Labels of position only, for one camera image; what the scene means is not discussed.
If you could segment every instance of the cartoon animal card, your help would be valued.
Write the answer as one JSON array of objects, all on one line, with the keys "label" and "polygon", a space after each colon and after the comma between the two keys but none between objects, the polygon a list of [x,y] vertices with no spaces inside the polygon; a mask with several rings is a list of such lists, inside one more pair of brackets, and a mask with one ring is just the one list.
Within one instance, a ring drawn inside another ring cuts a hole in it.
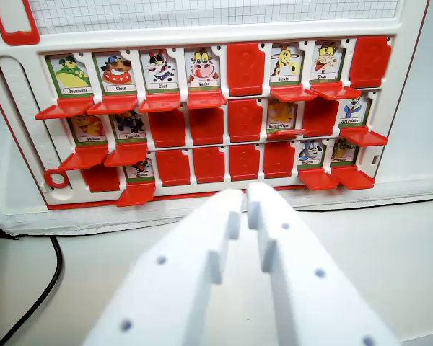
[{"label": "cartoon animal card", "polygon": [[283,103],[270,99],[268,104],[268,117],[266,119],[266,132],[289,130],[295,127],[297,104]]},{"label": "cartoon animal card", "polygon": [[341,100],[338,109],[339,128],[366,125],[371,103],[372,100],[367,96]]},{"label": "cartoon animal card", "polygon": [[185,49],[190,91],[220,89],[219,59],[210,47]]},{"label": "cartoon animal card", "polygon": [[148,93],[179,91],[176,62],[165,49],[140,51],[140,56]]},{"label": "cartoon animal card", "polygon": [[317,41],[312,52],[310,82],[339,81],[344,49],[340,41]]},{"label": "cartoon animal card", "polygon": [[296,45],[274,43],[271,50],[271,86],[300,83],[303,52]]},{"label": "cartoon animal card", "polygon": [[113,127],[116,143],[145,142],[146,133],[141,116],[129,110],[127,112],[111,114],[110,124]]},{"label": "cartoon animal card", "polygon": [[108,144],[101,119],[94,115],[77,115],[67,120],[77,146]]},{"label": "cartoon animal card", "polygon": [[154,172],[152,170],[151,159],[146,158],[144,161],[136,162],[131,166],[124,166],[125,177],[127,182],[153,182]]},{"label": "cartoon animal card", "polygon": [[131,62],[120,52],[93,53],[93,61],[104,95],[136,93]]},{"label": "cartoon animal card", "polygon": [[356,161],[358,146],[345,138],[338,138],[333,146],[331,167],[351,166]]},{"label": "cartoon animal card", "polygon": [[87,68],[73,54],[45,57],[51,79],[60,98],[92,96]]},{"label": "cartoon animal card", "polygon": [[301,142],[297,168],[320,168],[324,163],[324,155],[325,146],[320,140]]}]

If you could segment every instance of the grid paper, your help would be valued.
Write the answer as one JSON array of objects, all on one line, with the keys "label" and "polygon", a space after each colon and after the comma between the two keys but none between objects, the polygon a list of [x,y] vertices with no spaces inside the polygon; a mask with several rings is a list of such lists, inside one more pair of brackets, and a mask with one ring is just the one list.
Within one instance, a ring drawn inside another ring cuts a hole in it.
[{"label": "grid paper", "polygon": [[40,34],[391,18],[398,0],[30,0]]}]

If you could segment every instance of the black cable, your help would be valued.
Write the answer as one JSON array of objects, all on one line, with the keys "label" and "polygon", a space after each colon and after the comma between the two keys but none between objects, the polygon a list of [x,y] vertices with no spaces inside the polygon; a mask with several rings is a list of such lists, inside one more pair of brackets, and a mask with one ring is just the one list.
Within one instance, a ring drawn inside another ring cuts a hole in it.
[{"label": "black cable", "polygon": [[5,334],[4,337],[0,340],[0,346],[5,345],[5,343],[9,340],[10,337],[13,336],[13,334],[26,322],[29,317],[32,316],[32,314],[35,312],[35,310],[38,309],[38,307],[41,305],[41,303],[45,300],[45,298],[48,296],[48,294],[53,289],[54,285],[59,279],[59,276],[61,275],[61,271],[63,269],[63,253],[61,252],[61,248],[59,247],[58,240],[55,236],[50,237],[51,243],[53,244],[53,248],[55,249],[56,253],[56,270],[53,274],[53,277],[51,278],[50,283],[48,286],[46,286],[46,289],[43,291],[43,293],[38,297],[37,301],[30,307],[29,310],[24,314],[21,319],[16,322],[16,324]]}]

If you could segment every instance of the red ring handle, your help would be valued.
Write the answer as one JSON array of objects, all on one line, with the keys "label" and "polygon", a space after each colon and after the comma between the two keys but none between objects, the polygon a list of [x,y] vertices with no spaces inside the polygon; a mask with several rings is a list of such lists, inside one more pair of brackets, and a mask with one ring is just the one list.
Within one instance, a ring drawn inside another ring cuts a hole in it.
[{"label": "red ring handle", "polygon": [[[53,181],[53,179],[51,178],[52,174],[59,174],[64,178],[63,182],[60,183],[56,183]],[[67,177],[67,174],[65,171],[62,171],[58,168],[52,168],[49,169],[48,171],[45,172],[45,181],[48,185],[50,185],[53,189],[63,189],[65,188],[67,185],[69,185],[69,178]]]}]

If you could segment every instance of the cartoon cartoon character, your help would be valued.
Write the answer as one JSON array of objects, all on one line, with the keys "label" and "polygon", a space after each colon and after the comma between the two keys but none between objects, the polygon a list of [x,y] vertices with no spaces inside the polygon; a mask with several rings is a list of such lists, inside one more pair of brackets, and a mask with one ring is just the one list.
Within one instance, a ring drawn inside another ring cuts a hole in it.
[{"label": "cartoon cartoon character", "polygon": [[290,123],[294,118],[294,107],[289,103],[273,103],[268,106],[268,117],[272,123]]},{"label": "cartoon cartoon character", "polygon": [[131,84],[131,76],[128,71],[131,70],[130,60],[124,60],[117,56],[110,56],[104,66],[102,80],[109,84]]},{"label": "cartoon cartoon character", "polygon": [[88,75],[77,66],[73,56],[59,59],[61,69],[55,72],[56,78],[68,88],[89,87]]},{"label": "cartoon cartoon character", "polygon": [[101,136],[103,134],[102,123],[94,115],[77,115],[72,118],[72,123],[81,132],[88,133],[90,136]]},{"label": "cartoon cartoon character", "polygon": [[350,101],[350,103],[348,103],[345,108],[344,111],[346,113],[345,118],[348,119],[349,117],[352,116],[353,113],[356,113],[358,111],[361,110],[361,97],[357,97],[356,99],[352,99]]},{"label": "cartoon cartoon character", "polygon": [[144,131],[143,120],[133,110],[115,115],[117,129],[124,131],[125,128],[130,128],[131,133]]},{"label": "cartoon cartoon character", "polygon": [[335,146],[333,146],[332,159],[337,157],[344,157],[348,149],[354,149],[356,146],[352,146],[346,142],[345,138],[340,138],[336,141]]},{"label": "cartoon cartoon character", "polygon": [[323,149],[316,144],[314,141],[308,141],[303,143],[303,150],[298,154],[300,161],[306,161],[308,159],[316,159],[319,152]]},{"label": "cartoon cartoon character", "polygon": [[191,58],[193,65],[191,66],[188,83],[218,79],[219,74],[215,71],[215,65],[211,62],[212,59],[210,52],[207,52],[205,48],[201,48],[199,52],[195,52]]},{"label": "cartoon cartoon character", "polygon": [[149,63],[150,67],[147,70],[154,75],[154,81],[172,81],[175,74],[173,71],[175,68],[169,61],[165,60],[164,53],[162,51],[158,54],[149,52]]},{"label": "cartoon cartoon character", "polygon": [[131,165],[131,168],[133,168],[136,173],[146,173],[147,168],[149,167],[149,162],[147,160],[136,162],[135,164]]},{"label": "cartoon cartoon character", "polygon": [[274,54],[271,56],[271,59],[278,59],[276,63],[276,67],[274,68],[274,72],[271,76],[279,76],[284,67],[289,67],[288,74],[298,74],[300,72],[300,64],[296,61],[293,61],[292,58],[298,58],[298,54],[292,54],[290,49],[287,46],[281,46],[280,54]]},{"label": "cartoon cartoon character", "polygon": [[325,70],[334,67],[338,59],[333,55],[337,51],[337,44],[333,41],[325,41],[319,48],[319,56],[315,60],[315,70]]}]

